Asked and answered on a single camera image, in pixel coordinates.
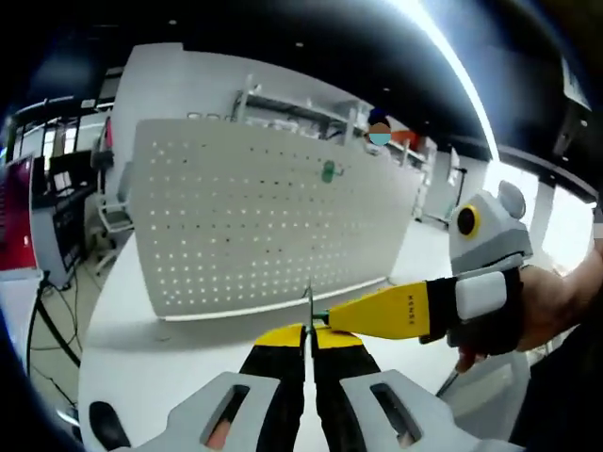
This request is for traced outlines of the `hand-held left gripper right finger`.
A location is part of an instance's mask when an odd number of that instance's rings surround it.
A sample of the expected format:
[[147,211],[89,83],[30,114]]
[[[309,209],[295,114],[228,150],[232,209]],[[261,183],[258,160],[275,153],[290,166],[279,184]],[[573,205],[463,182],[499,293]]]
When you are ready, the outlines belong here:
[[459,428],[449,405],[397,370],[382,371],[362,340],[315,326],[317,411],[335,451],[516,451]]

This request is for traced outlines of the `person's right hand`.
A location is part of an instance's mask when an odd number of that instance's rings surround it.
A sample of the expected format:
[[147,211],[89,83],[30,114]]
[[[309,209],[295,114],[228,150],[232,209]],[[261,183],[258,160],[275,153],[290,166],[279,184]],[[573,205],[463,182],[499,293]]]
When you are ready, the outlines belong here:
[[561,277],[538,266],[520,272],[523,331],[516,351],[525,352],[575,327],[598,292],[597,280],[585,268]]

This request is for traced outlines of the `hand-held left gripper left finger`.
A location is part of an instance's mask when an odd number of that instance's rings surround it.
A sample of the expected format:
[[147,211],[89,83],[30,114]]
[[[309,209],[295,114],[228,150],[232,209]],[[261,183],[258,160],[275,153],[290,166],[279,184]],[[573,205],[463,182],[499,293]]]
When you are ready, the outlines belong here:
[[237,372],[176,405],[140,451],[291,451],[304,408],[306,327],[268,331]]

